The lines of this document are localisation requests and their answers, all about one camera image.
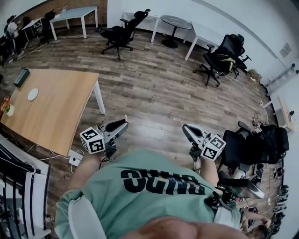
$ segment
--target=brick wall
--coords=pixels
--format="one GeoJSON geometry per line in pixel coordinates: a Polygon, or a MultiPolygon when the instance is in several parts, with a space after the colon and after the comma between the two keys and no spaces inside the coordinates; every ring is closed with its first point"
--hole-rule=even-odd
{"type": "MultiPolygon", "coordinates": [[[[34,20],[39,17],[43,17],[45,13],[54,9],[56,14],[60,13],[64,7],[67,9],[78,8],[78,7],[88,7],[88,6],[98,6],[98,20],[99,25],[107,24],[107,0],[49,0],[40,6],[32,9],[31,11],[19,16],[18,20],[23,19],[24,16],[34,20]]],[[[71,26],[81,25],[80,19],[70,19],[69,24],[71,26]]],[[[85,24],[95,24],[94,21],[94,12],[85,16],[85,24]]],[[[65,21],[58,21],[54,23],[55,27],[64,27],[66,26],[65,21]]]]}

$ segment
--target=power strip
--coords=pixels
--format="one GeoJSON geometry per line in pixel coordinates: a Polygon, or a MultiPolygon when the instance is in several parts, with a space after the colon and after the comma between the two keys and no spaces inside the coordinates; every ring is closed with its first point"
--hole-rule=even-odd
{"type": "Polygon", "coordinates": [[[79,164],[81,163],[81,160],[76,159],[75,157],[70,157],[69,163],[78,167],[79,164]]]}
{"type": "Polygon", "coordinates": [[[81,160],[84,157],[83,155],[78,154],[78,153],[73,152],[73,151],[70,151],[69,155],[70,155],[69,163],[76,166],[76,167],[78,167],[78,165],[81,163],[81,160]]]}

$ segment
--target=green t-shirt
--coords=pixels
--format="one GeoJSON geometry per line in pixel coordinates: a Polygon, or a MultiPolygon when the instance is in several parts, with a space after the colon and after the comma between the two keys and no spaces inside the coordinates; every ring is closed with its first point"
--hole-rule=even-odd
{"type": "MultiPolygon", "coordinates": [[[[68,205],[82,194],[90,200],[108,239],[117,239],[159,217],[187,222],[213,222],[205,205],[214,187],[190,169],[180,168],[151,151],[131,151],[95,173],[80,190],[72,190],[57,203],[55,231],[72,239],[68,205]]],[[[238,228],[240,213],[233,210],[238,228]]]]}

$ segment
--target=flower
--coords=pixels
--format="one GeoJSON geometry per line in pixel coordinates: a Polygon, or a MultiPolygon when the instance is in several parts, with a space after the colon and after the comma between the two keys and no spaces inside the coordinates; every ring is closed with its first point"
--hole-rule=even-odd
{"type": "Polygon", "coordinates": [[[10,99],[8,97],[4,98],[4,102],[1,105],[2,112],[8,112],[10,108],[10,99]]]}

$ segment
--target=black box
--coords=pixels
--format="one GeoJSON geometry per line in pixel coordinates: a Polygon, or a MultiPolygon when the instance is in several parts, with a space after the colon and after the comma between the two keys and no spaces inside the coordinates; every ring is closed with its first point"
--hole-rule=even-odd
{"type": "Polygon", "coordinates": [[[26,78],[29,76],[29,74],[30,71],[24,68],[20,73],[20,75],[18,76],[18,78],[14,81],[14,85],[20,88],[24,83],[24,81],[26,80],[26,78]]]}

